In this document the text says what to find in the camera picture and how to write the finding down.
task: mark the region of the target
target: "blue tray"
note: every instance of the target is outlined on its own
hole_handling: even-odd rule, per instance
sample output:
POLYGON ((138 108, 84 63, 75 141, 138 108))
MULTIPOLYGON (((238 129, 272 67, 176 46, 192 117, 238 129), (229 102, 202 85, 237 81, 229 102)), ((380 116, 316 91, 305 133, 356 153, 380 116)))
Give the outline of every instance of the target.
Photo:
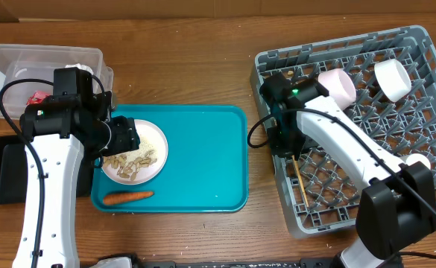
POLYGON ((150 181, 122 185, 95 169, 93 205, 105 212, 233 212, 247 201, 247 120, 236 106, 121 105, 123 115, 156 124, 168 140, 165 167, 150 181), (113 192, 154 195, 106 206, 113 192))

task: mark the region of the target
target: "gray dish rack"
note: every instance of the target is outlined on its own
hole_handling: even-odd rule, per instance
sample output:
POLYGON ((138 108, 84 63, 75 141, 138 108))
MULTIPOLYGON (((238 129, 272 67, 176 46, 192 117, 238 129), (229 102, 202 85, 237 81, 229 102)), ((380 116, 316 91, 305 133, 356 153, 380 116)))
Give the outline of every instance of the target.
MULTIPOLYGON (((269 108, 259 94, 266 77, 282 72, 292 83, 343 68, 357 88, 345 113, 391 153, 422 153, 432 163, 436 191, 436 49, 421 26, 366 33, 257 54, 250 84, 259 117, 269 108), (375 63, 399 60, 411 78, 411 92, 391 103, 379 89, 375 63)), ((264 123, 265 129, 275 121, 264 123)), ((333 232, 355 224, 360 196, 343 170, 321 148, 297 161, 273 156, 275 180, 289 232, 296 238, 333 232), (297 172, 303 178, 300 190, 297 172), (303 201, 303 194, 309 206, 303 201)))

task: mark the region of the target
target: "white plastic bin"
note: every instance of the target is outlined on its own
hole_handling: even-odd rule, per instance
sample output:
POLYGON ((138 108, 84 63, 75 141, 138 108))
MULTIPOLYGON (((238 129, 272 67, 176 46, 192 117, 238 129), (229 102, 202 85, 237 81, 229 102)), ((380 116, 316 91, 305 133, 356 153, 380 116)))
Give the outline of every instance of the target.
MULTIPOLYGON (((89 66, 104 84, 105 90, 112 90, 113 70, 105 65, 100 49, 6 44, 0 44, 0 90, 11 81, 24 78, 53 82, 54 69, 77 63, 89 66)), ((24 112, 29 97, 36 91, 52 93, 52 87, 42 83, 20 83, 8 89, 4 95, 4 107, 8 115, 18 119, 24 112)), ((100 92, 95 82, 94 92, 100 92)))

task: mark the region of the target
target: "wooden surface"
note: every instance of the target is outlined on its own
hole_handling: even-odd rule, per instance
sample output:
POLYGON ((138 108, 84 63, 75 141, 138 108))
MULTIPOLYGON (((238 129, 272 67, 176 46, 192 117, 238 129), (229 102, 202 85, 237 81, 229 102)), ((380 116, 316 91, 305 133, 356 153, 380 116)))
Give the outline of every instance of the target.
MULTIPOLYGON (((0 25, 0 43, 100 48, 115 72, 119 103, 234 104, 258 120, 249 84, 254 56, 273 48, 424 26, 436 45, 436 14, 301 16, 248 19, 49 22, 0 25)), ((0 135, 11 134, 0 119, 0 135)), ((264 138, 256 132, 254 142, 264 138)), ((146 261, 264 261, 333 256, 353 230, 296 240, 288 233, 268 148, 249 149, 247 205, 231 214, 105 214, 80 198, 76 241, 82 261, 137 252, 146 261)), ((0 205, 0 267, 10 267, 24 205, 0 205)), ((435 252, 436 233, 408 250, 435 252)), ((406 258, 407 267, 436 261, 406 258)))

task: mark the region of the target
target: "plate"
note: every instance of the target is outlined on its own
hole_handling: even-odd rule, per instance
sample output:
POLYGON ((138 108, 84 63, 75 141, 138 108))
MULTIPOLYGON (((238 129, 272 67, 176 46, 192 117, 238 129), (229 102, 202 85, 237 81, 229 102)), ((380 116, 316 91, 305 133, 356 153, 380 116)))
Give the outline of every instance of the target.
POLYGON ((135 128, 140 140, 142 140, 142 137, 146 137, 148 142, 154 146, 157 161, 149 167, 140 168, 136 174, 135 180, 133 181, 130 179, 121 178, 119 175, 117 175, 117 170, 113 169, 112 165, 102 168, 102 170, 111 180, 123 185, 138 185, 153 179, 163 169, 166 159, 168 158, 168 142, 165 134, 159 127, 149 121, 136 119, 135 128))

